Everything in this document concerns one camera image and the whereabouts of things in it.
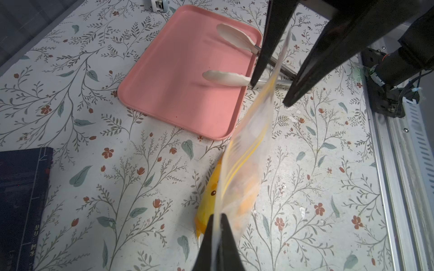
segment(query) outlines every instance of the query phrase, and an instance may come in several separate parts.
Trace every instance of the green leaf print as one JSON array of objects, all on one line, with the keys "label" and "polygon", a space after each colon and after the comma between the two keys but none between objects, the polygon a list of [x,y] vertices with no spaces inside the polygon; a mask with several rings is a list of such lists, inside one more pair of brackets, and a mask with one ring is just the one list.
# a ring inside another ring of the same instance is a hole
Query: green leaf print
[{"label": "green leaf print", "polygon": [[148,179],[148,180],[145,182],[145,184],[143,185],[144,187],[148,187],[148,186],[152,183],[152,180],[154,179],[154,175],[155,175],[155,173],[152,174],[151,177],[149,177],[149,179]]},{"label": "green leaf print", "polygon": [[345,261],[344,270],[353,268],[357,263],[358,263],[357,256],[354,254],[349,255],[347,257],[347,260]]},{"label": "green leaf print", "polygon": [[142,213],[144,213],[147,210],[146,207],[141,207],[141,208],[134,208],[134,210],[131,211],[130,213],[130,217],[136,217],[138,215],[141,215]]},{"label": "green leaf print", "polygon": [[84,180],[86,179],[86,175],[90,167],[91,166],[86,166],[80,172],[74,175],[74,177],[69,180],[69,184],[74,187],[79,187],[80,185],[82,185]]},{"label": "green leaf print", "polygon": [[60,76],[60,77],[67,77],[67,76],[70,76],[70,75],[73,74],[73,73],[74,73],[74,70],[72,70],[72,71],[70,71],[70,72],[67,72],[67,73],[58,74],[57,76]]},{"label": "green leaf print", "polygon": [[329,149],[329,150],[333,150],[333,149],[336,148],[335,145],[330,144],[330,143],[327,143],[327,142],[324,142],[324,143],[322,144],[322,147],[327,148],[327,149]]},{"label": "green leaf print", "polygon": [[99,81],[98,81],[98,75],[96,74],[95,71],[90,70],[90,71],[88,71],[88,72],[86,73],[86,75],[89,76],[90,78],[92,78],[92,80],[95,80],[95,81],[99,82]]},{"label": "green leaf print", "polygon": [[300,151],[299,155],[297,155],[296,161],[300,161],[301,159],[304,158],[305,155],[306,153],[304,151]]},{"label": "green leaf print", "polygon": [[315,131],[314,131],[311,127],[306,126],[306,128],[307,128],[307,130],[309,131],[309,133],[311,133],[313,136],[316,136]]},{"label": "green leaf print", "polygon": [[338,208],[336,208],[335,202],[333,201],[333,196],[332,196],[331,203],[332,203],[333,212],[335,212],[336,217],[340,217],[339,210]]},{"label": "green leaf print", "polygon": [[187,261],[188,254],[190,253],[190,247],[188,246],[188,238],[185,235],[179,237],[178,245],[182,247],[182,251],[184,252],[185,255],[185,261]]},{"label": "green leaf print", "polygon": [[193,159],[193,142],[190,139],[182,142],[181,148],[185,151],[190,160]]},{"label": "green leaf print", "polygon": [[90,122],[87,120],[79,120],[77,118],[74,120],[74,125],[77,125],[77,126],[86,126],[86,125],[91,125],[91,124],[94,124],[94,122]]},{"label": "green leaf print", "polygon": [[318,161],[318,167],[321,166],[321,164],[324,162],[324,158],[326,157],[326,155],[324,155],[323,157],[321,157]]},{"label": "green leaf print", "polygon": [[348,113],[348,109],[347,109],[347,107],[345,106],[344,103],[340,102],[340,103],[338,103],[338,104],[339,104],[340,107],[342,107],[342,108],[345,110],[345,112]]},{"label": "green leaf print", "polygon": [[270,226],[268,225],[268,220],[265,215],[262,215],[262,223],[264,224],[265,233],[267,234],[268,238],[270,238]]},{"label": "green leaf print", "polygon": [[105,268],[107,262],[109,261],[109,251],[107,249],[107,245],[104,240],[104,248],[102,249],[102,268]]},{"label": "green leaf print", "polygon": [[63,101],[63,102],[60,104],[59,109],[57,109],[57,114],[59,115],[59,117],[62,116],[62,113],[63,113],[63,106],[64,106],[64,104],[65,104],[65,101]]},{"label": "green leaf print", "polygon": [[74,29],[74,34],[77,34],[77,32],[80,30],[80,27],[78,25],[73,25],[72,28]]},{"label": "green leaf print", "polygon": [[116,228],[116,220],[106,216],[100,216],[96,218],[104,228],[110,227],[112,229]]}]

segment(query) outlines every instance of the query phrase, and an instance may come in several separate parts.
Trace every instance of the metal frame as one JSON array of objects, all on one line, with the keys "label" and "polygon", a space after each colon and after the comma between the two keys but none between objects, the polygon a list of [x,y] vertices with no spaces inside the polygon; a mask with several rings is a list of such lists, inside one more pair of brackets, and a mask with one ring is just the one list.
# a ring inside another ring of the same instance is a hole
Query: metal frame
[{"label": "metal frame", "polygon": [[364,94],[394,270],[433,270],[434,218],[406,118],[375,113]]}]

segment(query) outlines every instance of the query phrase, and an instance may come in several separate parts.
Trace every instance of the plastic tray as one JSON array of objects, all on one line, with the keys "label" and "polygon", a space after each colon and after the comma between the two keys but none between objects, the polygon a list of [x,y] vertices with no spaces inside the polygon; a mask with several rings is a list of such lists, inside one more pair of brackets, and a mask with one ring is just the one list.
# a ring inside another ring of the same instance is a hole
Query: plastic tray
[{"label": "plastic tray", "polygon": [[249,76],[256,57],[219,36],[216,25],[234,26],[260,44],[256,28],[211,11],[178,8],[118,88],[126,106],[213,140],[229,137],[246,87],[227,87],[202,77],[207,70]]}]

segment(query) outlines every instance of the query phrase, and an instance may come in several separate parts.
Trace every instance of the table surface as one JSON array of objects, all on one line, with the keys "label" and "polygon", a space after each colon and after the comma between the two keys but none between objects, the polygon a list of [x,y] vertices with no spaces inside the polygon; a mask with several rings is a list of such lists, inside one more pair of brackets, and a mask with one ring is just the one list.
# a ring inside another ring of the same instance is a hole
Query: table surface
[{"label": "table surface", "polygon": [[[263,31],[266,4],[191,0]],[[34,270],[190,270],[193,218],[228,140],[122,105],[116,89],[175,9],[86,0],[0,79],[0,150],[54,148]],[[298,70],[327,21],[298,6],[285,64]],[[296,105],[276,91],[272,148],[246,270],[388,270],[390,244],[357,58]],[[243,116],[258,91],[248,90]],[[181,144],[190,140],[193,158]]]}]

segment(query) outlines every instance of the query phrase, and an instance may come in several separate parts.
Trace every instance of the red flower print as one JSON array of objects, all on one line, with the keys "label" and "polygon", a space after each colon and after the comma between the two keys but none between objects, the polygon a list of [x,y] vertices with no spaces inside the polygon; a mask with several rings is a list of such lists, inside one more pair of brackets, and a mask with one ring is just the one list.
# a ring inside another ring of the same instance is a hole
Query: red flower print
[{"label": "red flower print", "polygon": [[107,159],[107,158],[113,156],[113,152],[114,151],[115,151],[114,149],[105,148],[104,152],[102,153],[102,155],[104,156],[105,159]]},{"label": "red flower print", "polygon": [[41,114],[47,115],[49,112],[51,112],[51,108],[49,105],[46,105],[45,107],[41,108]]},{"label": "red flower print", "polygon": [[318,205],[314,206],[315,208],[315,214],[322,216],[323,213],[326,212],[326,210],[322,207],[322,203],[318,203]]},{"label": "red flower print", "polygon": [[143,167],[141,167],[137,170],[138,175],[142,175],[143,173],[145,173],[145,169]]},{"label": "red flower print", "polygon": [[280,231],[283,230],[283,227],[285,226],[285,223],[283,223],[283,219],[276,218],[276,221],[274,222],[274,225],[276,225]]},{"label": "red flower print", "polygon": [[351,222],[354,224],[354,228],[356,230],[359,229],[359,227],[363,227],[362,220],[360,219],[360,216],[353,216],[353,219],[351,219]]},{"label": "red flower print", "polygon": [[161,200],[160,199],[156,199],[152,202],[152,205],[154,206],[154,208],[160,208],[161,207]]},{"label": "red flower print", "polygon": [[79,219],[78,218],[74,219],[71,223],[71,227],[77,226],[78,223],[79,223]]}]

